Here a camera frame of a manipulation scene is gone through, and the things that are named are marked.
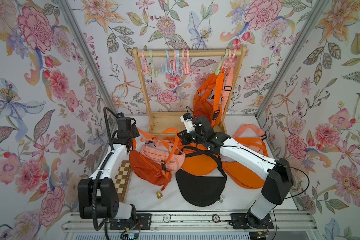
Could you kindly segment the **orange sling bag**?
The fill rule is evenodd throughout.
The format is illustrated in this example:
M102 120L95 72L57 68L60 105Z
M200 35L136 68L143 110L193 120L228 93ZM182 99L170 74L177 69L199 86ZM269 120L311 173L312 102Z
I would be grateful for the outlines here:
M217 126L223 117L223 87L225 73L211 74L199 87L193 100L195 117L206 117L212 127Z
M265 157L269 157L268 151L259 153ZM256 175L247 167L238 162L222 162L225 173L240 187L245 189L260 189L265 181Z
M212 173L218 164L212 157L203 154L206 150L201 144L196 146L195 143L191 143L184 146L179 143L176 154L182 151L186 155L182 169L195 176L206 176Z

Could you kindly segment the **pink sling bag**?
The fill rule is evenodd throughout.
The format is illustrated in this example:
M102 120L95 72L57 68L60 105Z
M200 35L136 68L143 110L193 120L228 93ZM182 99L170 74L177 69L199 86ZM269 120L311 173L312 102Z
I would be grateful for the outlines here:
M161 165L162 163L165 163L166 169L172 173L177 172L182 167L186 158L186 155L183 152L180 152L180 154L173 154L169 158L169 152L161 151L149 146L142 146L140 153L156 164Z
M264 142L266 133L256 125L243 124L231 137L257 153L265 153L267 151Z

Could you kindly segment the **rust orange bag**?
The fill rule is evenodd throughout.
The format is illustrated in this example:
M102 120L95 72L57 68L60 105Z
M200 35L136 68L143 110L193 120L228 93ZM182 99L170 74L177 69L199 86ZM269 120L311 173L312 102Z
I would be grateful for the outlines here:
M165 147L167 149L165 152L170 153L169 158L173 154L176 154L176 150L178 150L178 145L179 143L181 143L178 136L175 136L173 140L163 140L159 138L164 134L179 133L177 128L166 129L157 136L151 135L150 133L144 132L142 130L138 131L144 140L151 141L151 143L153 144L158 144L160 147ZM167 170L165 163L162 163L161 165L156 164L152 160L144 157L140 153L140 151L133 150L129 154L129 162L131 164L133 172L142 180L145 180L156 186L161 186L161 190L164 191L168 184L171 182L173 174L175 174L176 172L172 173L171 171Z

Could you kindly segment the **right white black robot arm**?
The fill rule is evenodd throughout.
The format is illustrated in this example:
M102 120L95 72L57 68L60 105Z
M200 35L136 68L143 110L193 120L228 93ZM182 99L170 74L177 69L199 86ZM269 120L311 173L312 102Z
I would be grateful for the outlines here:
M232 135L216 132L204 117L181 116L185 130L177 134L188 150L191 163L176 172L183 198L197 207L207 207L221 197L227 178L242 188L261 189L245 214L232 214L234 229L271 228L270 212L287 198L294 181L290 163L270 158L266 134L255 125L243 124Z

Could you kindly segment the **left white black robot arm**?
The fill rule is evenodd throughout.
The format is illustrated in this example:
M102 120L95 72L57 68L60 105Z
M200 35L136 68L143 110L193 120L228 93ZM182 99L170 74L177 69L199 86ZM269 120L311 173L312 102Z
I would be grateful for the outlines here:
M108 150L94 173L78 184L79 213L82 219L92 220L96 231L113 220L131 228L137 223L136 207L120 201L114 178L122 161L136 149L140 134L134 118L116 114L108 107L103 108L103 113Z

